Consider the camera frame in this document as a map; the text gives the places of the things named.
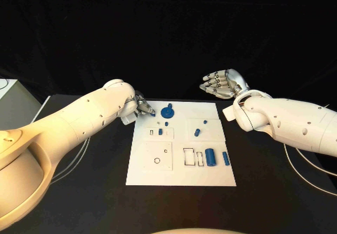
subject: small blue piece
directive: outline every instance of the small blue piece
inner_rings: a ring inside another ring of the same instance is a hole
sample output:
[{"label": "small blue piece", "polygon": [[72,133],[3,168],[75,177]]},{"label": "small blue piece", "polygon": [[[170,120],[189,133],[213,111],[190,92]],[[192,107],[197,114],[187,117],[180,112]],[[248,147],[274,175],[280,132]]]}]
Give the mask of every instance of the small blue piece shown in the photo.
[{"label": "small blue piece", "polygon": [[226,152],[223,152],[223,160],[225,160],[225,165],[229,166],[229,160],[228,160]]},{"label": "small blue piece", "polygon": [[195,136],[199,136],[199,133],[200,133],[200,129],[197,128],[195,132]]},{"label": "small blue piece", "polygon": [[213,150],[213,149],[206,149],[206,150],[205,150],[205,154],[206,154],[208,166],[209,166],[209,167],[216,166],[215,150]]},{"label": "small blue piece", "polygon": [[174,116],[174,110],[172,108],[172,104],[169,103],[169,106],[161,109],[160,112],[161,116],[164,118],[172,118]]}]

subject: robotic hand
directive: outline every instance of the robotic hand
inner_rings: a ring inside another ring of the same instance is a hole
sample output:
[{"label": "robotic hand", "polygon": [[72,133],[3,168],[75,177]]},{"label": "robotic hand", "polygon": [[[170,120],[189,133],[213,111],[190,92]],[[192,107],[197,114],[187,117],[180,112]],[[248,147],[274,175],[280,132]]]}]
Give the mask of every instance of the robotic hand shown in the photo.
[{"label": "robotic hand", "polygon": [[228,121],[236,119],[245,131],[265,132],[287,145],[337,157],[337,113],[333,110],[251,90],[233,69],[209,74],[203,80],[202,90],[222,99],[235,97],[223,114]]},{"label": "robotic hand", "polygon": [[121,79],[82,96],[28,126],[0,131],[0,230],[38,205],[58,163],[71,149],[121,117],[156,114],[141,94]]}]

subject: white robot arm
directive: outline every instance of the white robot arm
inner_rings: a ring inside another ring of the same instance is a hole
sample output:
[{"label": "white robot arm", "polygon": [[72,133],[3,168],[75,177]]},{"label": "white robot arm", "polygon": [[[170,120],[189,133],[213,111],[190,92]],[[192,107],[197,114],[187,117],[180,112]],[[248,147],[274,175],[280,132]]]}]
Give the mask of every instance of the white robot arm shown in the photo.
[{"label": "white robot arm", "polygon": [[120,79],[28,126],[0,131],[0,230],[30,212],[48,190],[58,163],[71,149],[114,120],[156,114]]},{"label": "white robot arm", "polygon": [[333,110],[251,90],[233,69],[209,74],[203,80],[202,90],[222,99],[235,97],[223,114],[228,121],[236,119],[245,131],[262,131],[287,145],[337,157],[337,113]]}]

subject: black table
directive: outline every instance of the black table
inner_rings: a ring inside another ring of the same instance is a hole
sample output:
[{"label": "black table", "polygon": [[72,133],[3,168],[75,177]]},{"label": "black table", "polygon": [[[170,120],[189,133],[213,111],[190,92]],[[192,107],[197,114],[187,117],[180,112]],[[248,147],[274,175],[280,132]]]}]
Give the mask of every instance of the black table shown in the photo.
[{"label": "black table", "polygon": [[[78,96],[51,97],[38,119]],[[125,186],[134,123],[117,119],[92,137],[74,172],[51,185],[28,216],[3,233],[146,234],[177,228],[216,228],[245,233],[337,233],[337,197],[316,190],[295,174],[284,146],[228,122],[216,101],[238,187]],[[61,161],[65,168],[81,146]],[[329,177],[288,147],[300,171],[334,190]],[[314,154],[305,152],[318,164]]]}]

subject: white cable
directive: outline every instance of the white cable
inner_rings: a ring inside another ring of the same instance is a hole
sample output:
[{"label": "white cable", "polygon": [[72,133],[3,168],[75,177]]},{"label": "white cable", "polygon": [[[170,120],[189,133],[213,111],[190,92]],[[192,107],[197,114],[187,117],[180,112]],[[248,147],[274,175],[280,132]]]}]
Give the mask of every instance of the white cable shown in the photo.
[{"label": "white cable", "polygon": [[298,150],[298,148],[295,148],[295,149],[297,149],[297,152],[300,153],[300,155],[303,156],[303,158],[307,160],[307,162],[308,162],[320,171],[326,172],[327,174],[331,174],[333,176],[337,176],[337,174],[334,174],[333,172],[326,171],[323,168],[320,168],[318,166],[316,166],[316,165],[311,163],[311,161],[305,158],[305,156],[303,155],[303,153],[301,153],[301,151]]},{"label": "white cable", "polygon": [[[78,161],[78,163],[75,164],[72,170],[76,168],[76,166],[78,166],[78,164],[79,164],[79,162],[81,162],[81,160],[82,160],[82,157],[84,157],[85,152],[87,152],[88,145],[89,145],[89,138],[88,138],[88,144],[87,144],[87,146],[85,146],[85,150],[84,150],[82,156],[81,156],[79,161]],[[72,172],[72,170],[71,170],[61,178],[58,178],[51,184],[53,184],[53,183],[58,182],[62,178],[65,178],[65,177],[69,175],[69,173]]]},{"label": "white cable", "polygon": [[288,158],[288,161],[290,161],[290,165],[291,165],[294,171],[297,172],[298,176],[304,179],[304,181],[305,181],[313,187],[316,187],[318,190],[321,190],[321,191],[324,191],[326,193],[329,193],[329,194],[337,196],[337,194],[334,194],[334,193],[329,192],[327,190],[321,189],[320,187],[317,187],[314,184],[311,184],[311,183],[307,181],[307,179],[303,177],[303,175],[300,174],[300,172],[297,171],[297,169],[295,169],[295,167],[294,167],[294,165],[293,165],[293,163],[291,163],[285,144],[284,144],[284,150],[285,150],[287,158]]},{"label": "white cable", "polygon": [[82,148],[79,149],[78,155],[75,156],[75,158],[74,158],[72,162],[69,163],[68,167],[53,176],[52,179],[55,179],[55,178],[66,171],[66,169],[72,166],[72,164],[74,164],[75,160],[78,159],[79,154],[81,154],[81,152],[82,152],[82,150],[84,150],[84,147],[85,147],[87,142],[88,142],[88,139],[84,141]]}]

